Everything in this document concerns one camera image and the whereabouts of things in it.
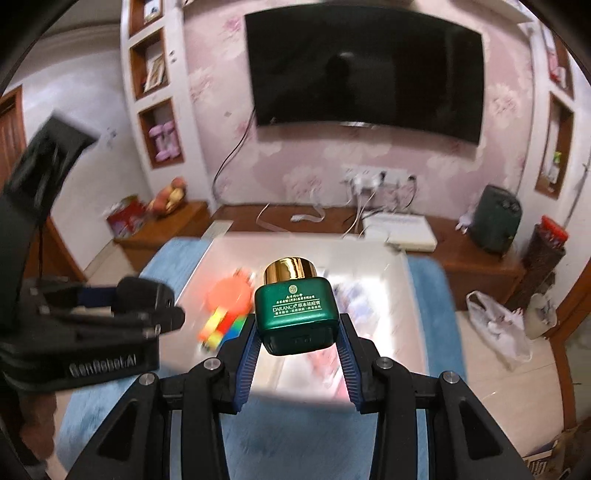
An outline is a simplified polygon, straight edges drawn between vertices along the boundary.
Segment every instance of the gold cap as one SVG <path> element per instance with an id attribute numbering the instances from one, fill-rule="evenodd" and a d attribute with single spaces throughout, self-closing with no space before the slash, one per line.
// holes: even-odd
<path id="1" fill-rule="evenodd" d="M 316 276 L 316 269 L 309 260 L 300 257 L 286 257 L 273 262 L 265 270 L 265 285 L 280 281 L 311 278 Z"/>

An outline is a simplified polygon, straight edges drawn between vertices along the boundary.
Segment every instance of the speaker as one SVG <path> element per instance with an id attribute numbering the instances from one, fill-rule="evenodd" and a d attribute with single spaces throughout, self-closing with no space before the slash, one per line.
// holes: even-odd
<path id="1" fill-rule="evenodd" d="M 487 185 L 468 229 L 474 243 L 487 252 L 505 254 L 521 222 L 521 204 L 508 190 Z"/>

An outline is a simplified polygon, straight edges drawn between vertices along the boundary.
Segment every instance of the pink dumbbell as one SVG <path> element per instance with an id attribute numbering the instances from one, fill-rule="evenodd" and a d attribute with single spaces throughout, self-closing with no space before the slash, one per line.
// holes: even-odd
<path id="1" fill-rule="evenodd" d="M 174 122 L 166 122 L 164 125 L 164 134 L 166 135 L 166 146 L 170 158 L 178 157 L 181 154 L 181 149 L 178 147 L 177 133 L 174 131 Z"/>
<path id="2" fill-rule="evenodd" d="M 148 135 L 156 142 L 156 148 L 158 149 L 158 153 L 156 153 L 156 161 L 164 161 L 167 158 L 170 158 L 170 153 L 168 152 L 164 141 L 162 125 L 156 125 L 150 128 Z"/>

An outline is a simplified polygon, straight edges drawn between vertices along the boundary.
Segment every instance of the human hand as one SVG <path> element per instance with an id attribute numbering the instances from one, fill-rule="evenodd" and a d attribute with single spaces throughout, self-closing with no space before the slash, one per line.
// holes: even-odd
<path id="1" fill-rule="evenodd" d="M 21 440 L 39 460 L 46 460 L 54 448 L 56 424 L 53 414 L 57 409 L 56 395 L 23 395 L 20 397 L 20 407 L 25 421 L 20 431 Z"/>

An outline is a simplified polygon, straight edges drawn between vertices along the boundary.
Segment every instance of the white tray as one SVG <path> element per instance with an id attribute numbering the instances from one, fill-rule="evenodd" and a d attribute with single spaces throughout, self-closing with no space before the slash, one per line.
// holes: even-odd
<path id="1" fill-rule="evenodd" d="M 186 313 L 183 327 L 160 339 L 162 363 L 185 372 L 212 356 L 197 340 L 210 316 L 204 308 L 205 293 L 237 268 L 253 271 L 258 287 L 265 268 L 283 257 L 307 258 L 318 270 L 326 270 L 328 279 L 335 276 L 367 283 L 381 313 L 373 338 L 380 354 L 412 372 L 426 373 L 423 330 L 404 253 L 395 253 L 383 242 L 319 234 L 229 233 L 213 240 L 177 301 Z M 261 347 L 253 391 L 304 401 L 332 400 L 334 382 L 326 385 L 315 379 L 302 358 L 274 357 Z"/>

